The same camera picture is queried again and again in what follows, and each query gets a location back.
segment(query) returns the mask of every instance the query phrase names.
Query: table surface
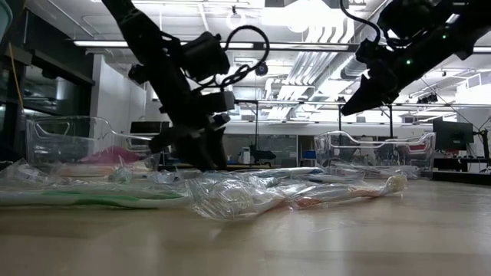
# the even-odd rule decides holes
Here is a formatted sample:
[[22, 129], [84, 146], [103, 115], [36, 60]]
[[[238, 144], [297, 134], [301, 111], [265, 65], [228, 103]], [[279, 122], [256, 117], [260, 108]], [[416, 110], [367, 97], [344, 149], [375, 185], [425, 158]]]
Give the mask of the table surface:
[[404, 196], [214, 222], [182, 210], [0, 209], [2, 275], [487, 275], [491, 189], [415, 181]]

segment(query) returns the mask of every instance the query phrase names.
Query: transparent plastic bin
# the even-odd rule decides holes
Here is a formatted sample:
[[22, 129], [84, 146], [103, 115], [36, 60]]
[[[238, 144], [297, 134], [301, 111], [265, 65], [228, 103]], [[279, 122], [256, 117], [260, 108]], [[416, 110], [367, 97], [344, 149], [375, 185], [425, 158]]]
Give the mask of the transparent plastic bin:
[[143, 174], [157, 170], [159, 154], [151, 154], [151, 138], [116, 133], [105, 119], [45, 117], [26, 125], [28, 162], [44, 173], [105, 177], [121, 166]]
[[344, 131], [315, 137], [318, 165], [330, 169], [359, 169], [368, 178], [385, 178], [405, 173], [408, 178], [431, 177], [435, 133], [422, 137], [360, 141]]

